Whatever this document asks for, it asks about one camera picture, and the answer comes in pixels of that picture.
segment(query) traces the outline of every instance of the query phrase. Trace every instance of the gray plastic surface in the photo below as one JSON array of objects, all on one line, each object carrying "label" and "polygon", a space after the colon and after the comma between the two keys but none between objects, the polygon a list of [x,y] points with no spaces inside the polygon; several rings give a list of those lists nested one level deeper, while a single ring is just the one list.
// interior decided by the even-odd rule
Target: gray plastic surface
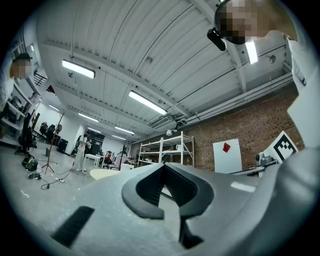
[{"label": "gray plastic surface", "polygon": [[[148,166],[94,181],[42,227],[53,233],[79,206],[88,206],[95,211],[71,248],[77,255],[267,255],[299,228],[318,200],[319,156],[319,149],[296,153],[284,164],[268,167],[261,180],[179,164],[214,191],[205,212],[187,220],[191,232],[204,240],[191,249],[181,246],[164,220],[140,218],[123,202],[122,186]],[[257,188],[245,192],[231,187],[232,182]]]}]

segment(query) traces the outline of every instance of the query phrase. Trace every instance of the light stand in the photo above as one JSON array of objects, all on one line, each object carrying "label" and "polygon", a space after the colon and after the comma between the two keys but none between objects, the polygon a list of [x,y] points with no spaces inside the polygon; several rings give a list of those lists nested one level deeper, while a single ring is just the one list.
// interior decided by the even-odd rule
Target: light stand
[{"label": "light stand", "polygon": [[59,128],[61,119],[62,119],[62,117],[64,116],[64,114],[65,114],[65,113],[63,113],[62,116],[60,117],[60,120],[59,120],[59,122],[58,122],[58,125],[56,126],[56,129],[55,129],[53,138],[52,138],[52,140],[51,140],[51,145],[50,145],[50,150],[49,150],[49,156],[48,156],[48,162],[46,163],[46,165],[44,165],[44,166],[41,167],[41,169],[42,169],[43,167],[45,167],[45,172],[44,172],[44,174],[47,174],[47,169],[48,169],[48,167],[49,167],[49,168],[51,169],[51,171],[55,174],[54,170],[53,170],[53,169],[51,168],[51,166],[49,165],[49,162],[50,162],[50,154],[51,154],[52,145],[53,145],[54,140],[55,140],[55,137],[56,137],[56,135],[57,135],[57,130],[58,130],[58,128]]},{"label": "light stand", "polygon": [[121,154],[121,158],[120,158],[119,171],[121,170],[121,161],[122,161],[122,157],[124,156],[125,147],[126,147],[126,143],[124,143],[123,147],[122,147],[122,154]]}]

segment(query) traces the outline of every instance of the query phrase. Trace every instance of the brick wall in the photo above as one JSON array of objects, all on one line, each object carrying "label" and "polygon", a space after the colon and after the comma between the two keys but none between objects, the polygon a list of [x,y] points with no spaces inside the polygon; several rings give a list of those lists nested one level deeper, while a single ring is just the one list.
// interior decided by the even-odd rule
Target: brick wall
[{"label": "brick wall", "polygon": [[[256,154],[264,151],[281,131],[288,134],[299,150],[303,149],[302,139],[287,113],[297,96],[296,86],[290,84],[229,112],[183,128],[186,135],[194,137],[194,166],[214,171],[213,143],[236,138],[239,139],[243,169],[254,167]],[[137,149],[140,149],[140,143],[132,145],[131,154],[135,155]]]}]

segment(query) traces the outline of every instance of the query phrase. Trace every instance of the ceiling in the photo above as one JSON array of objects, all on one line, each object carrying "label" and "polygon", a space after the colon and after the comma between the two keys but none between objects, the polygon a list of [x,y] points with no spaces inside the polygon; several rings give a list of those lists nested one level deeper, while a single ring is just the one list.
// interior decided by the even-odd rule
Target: ceiling
[{"label": "ceiling", "polygon": [[[99,120],[86,120],[88,126],[139,141],[290,71],[280,33],[255,44],[259,59],[252,65],[244,45],[220,51],[211,43],[207,31],[218,3],[49,1],[37,15],[37,43],[48,81],[65,108]],[[275,63],[269,61],[272,55]],[[78,73],[70,78],[62,60],[94,70],[95,78]],[[166,109],[171,121],[151,128],[161,115],[128,97],[131,90]],[[115,125],[135,135],[115,131]]]}]

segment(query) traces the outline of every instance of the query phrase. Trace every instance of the gray floor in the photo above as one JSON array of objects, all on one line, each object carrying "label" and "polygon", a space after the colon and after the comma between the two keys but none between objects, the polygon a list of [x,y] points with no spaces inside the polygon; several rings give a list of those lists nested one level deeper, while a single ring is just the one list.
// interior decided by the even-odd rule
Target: gray floor
[{"label": "gray floor", "polygon": [[[46,148],[49,147],[50,145],[38,141],[37,148],[30,150],[30,153],[38,160],[37,172],[41,172],[41,167],[47,163],[48,158],[45,153]],[[46,184],[44,180],[51,183],[55,181],[55,178],[65,177],[68,174],[66,171],[71,169],[74,159],[58,152],[57,147],[53,146],[50,166],[55,173],[48,168],[46,174],[45,172],[41,173],[44,180],[28,179],[28,172],[22,166],[25,156],[24,154],[15,155],[15,150],[14,147],[0,145],[0,171],[3,186],[16,213],[36,225],[48,216],[52,208],[59,207],[60,199],[75,195],[86,184],[94,181],[89,171],[82,174],[76,170],[71,170],[65,178],[65,183],[58,181],[50,185],[48,190],[42,190],[41,185]],[[93,164],[92,159],[87,159],[86,169],[95,169]]]}]

